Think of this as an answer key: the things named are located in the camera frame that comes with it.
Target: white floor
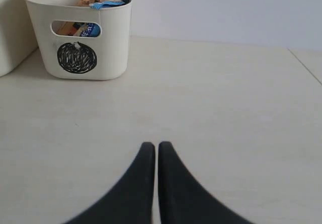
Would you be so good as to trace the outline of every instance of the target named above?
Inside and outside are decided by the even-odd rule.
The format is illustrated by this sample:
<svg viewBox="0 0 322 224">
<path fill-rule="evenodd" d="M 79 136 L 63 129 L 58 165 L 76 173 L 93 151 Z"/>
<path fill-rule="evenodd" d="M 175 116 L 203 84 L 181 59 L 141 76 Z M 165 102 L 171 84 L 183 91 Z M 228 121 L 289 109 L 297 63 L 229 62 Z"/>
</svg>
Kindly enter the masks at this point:
<svg viewBox="0 0 322 224">
<path fill-rule="evenodd" d="M 0 223 L 70 219 L 141 142 L 162 140 L 251 221 L 319 223 L 321 62 L 317 52 L 133 37 L 126 74 L 89 82 L 50 76 L 36 51 L 0 78 Z"/>
</svg>

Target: black scribble circle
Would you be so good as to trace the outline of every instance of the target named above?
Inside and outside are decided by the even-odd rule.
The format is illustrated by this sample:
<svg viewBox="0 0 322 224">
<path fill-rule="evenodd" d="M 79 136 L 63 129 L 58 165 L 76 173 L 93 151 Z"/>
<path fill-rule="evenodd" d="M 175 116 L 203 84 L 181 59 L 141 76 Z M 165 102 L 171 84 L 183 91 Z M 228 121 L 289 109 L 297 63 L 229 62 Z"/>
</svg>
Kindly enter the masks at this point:
<svg viewBox="0 0 322 224">
<path fill-rule="evenodd" d="M 93 70 L 97 65 L 95 52 L 82 43 L 66 43 L 57 52 L 59 65 L 67 72 L 84 74 Z"/>
</svg>

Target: white wall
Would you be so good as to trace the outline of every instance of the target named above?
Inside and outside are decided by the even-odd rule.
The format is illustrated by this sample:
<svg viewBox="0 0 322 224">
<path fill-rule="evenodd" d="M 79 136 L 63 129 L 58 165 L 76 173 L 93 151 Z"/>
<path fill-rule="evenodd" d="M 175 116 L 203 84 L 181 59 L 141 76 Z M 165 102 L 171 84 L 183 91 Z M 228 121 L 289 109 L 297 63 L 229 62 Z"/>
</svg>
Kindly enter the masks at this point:
<svg viewBox="0 0 322 224">
<path fill-rule="evenodd" d="M 322 50 L 322 0 L 135 0 L 134 35 Z"/>
</svg>

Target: storage bin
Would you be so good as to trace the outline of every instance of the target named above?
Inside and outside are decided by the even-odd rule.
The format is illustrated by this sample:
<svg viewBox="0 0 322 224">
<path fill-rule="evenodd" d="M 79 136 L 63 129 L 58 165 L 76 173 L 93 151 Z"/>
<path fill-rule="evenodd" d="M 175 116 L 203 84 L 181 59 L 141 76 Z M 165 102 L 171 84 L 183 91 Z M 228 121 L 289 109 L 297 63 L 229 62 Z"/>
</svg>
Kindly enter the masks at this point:
<svg viewBox="0 0 322 224">
<path fill-rule="evenodd" d="M 0 77 L 32 51 L 37 40 L 24 0 L 0 0 Z"/>
<path fill-rule="evenodd" d="M 100 10 L 75 7 L 77 1 L 26 0 L 47 71 L 64 79 L 121 76 L 127 68 L 132 0 Z M 95 23 L 101 33 L 96 38 L 57 35 L 57 21 Z"/>
</svg>

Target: white plastic basket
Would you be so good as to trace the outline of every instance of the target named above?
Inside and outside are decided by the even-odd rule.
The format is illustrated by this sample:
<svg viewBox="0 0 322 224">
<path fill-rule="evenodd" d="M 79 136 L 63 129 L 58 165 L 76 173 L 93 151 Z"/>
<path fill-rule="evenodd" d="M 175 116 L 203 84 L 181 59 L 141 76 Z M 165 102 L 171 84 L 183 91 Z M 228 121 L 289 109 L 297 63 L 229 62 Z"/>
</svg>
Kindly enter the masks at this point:
<svg viewBox="0 0 322 224">
<path fill-rule="evenodd" d="M 132 0 L 124 6 L 101 10 L 75 7 L 77 1 L 26 0 L 47 71 L 65 79 L 111 80 L 121 76 L 127 68 Z M 101 33 L 96 38 L 57 35 L 52 26 L 55 21 L 96 23 Z M 58 52 L 70 44 L 91 52 L 89 68 L 75 72 L 60 64 Z M 73 64 L 78 67 L 83 62 Z"/>
<path fill-rule="evenodd" d="M 37 40 L 24 0 L 0 0 L 0 77 L 33 50 Z"/>
</svg>

